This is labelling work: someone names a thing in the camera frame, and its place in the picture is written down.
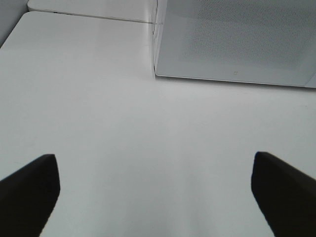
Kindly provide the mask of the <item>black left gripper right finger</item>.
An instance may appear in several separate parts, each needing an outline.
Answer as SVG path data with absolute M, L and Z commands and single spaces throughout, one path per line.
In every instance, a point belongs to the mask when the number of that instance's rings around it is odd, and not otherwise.
M 316 235 L 316 181 L 278 157 L 257 152 L 251 191 L 276 237 Z

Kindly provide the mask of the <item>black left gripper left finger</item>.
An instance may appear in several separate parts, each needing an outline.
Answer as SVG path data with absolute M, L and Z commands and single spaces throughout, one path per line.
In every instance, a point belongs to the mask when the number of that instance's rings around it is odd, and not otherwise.
M 54 154 L 43 155 L 0 182 L 0 235 L 41 235 L 60 194 Z

